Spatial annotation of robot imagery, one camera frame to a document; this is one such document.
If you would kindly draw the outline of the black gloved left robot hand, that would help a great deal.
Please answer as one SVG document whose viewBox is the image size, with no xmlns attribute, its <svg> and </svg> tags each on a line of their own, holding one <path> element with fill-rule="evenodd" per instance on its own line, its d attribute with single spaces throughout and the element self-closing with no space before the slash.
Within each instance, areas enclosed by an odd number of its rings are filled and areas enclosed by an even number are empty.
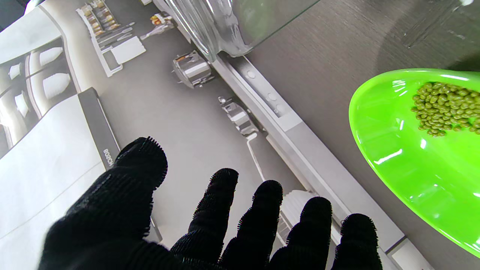
<svg viewBox="0 0 480 270">
<path fill-rule="evenodd" d="M 332 205 L 317 196 L 304 206 L 287 243 L 272 248 L 283 190 L 264 181 L 224 247 L 238 173 L 214 173 L 187 230 L 170 249 L 146 240 L 153 193 L 167 158 L 151 137 L 125 146 L 113 167 L 72 204 L 46 234 L 39 270 L 324 270 L 329 258 Z"/>
</svg>

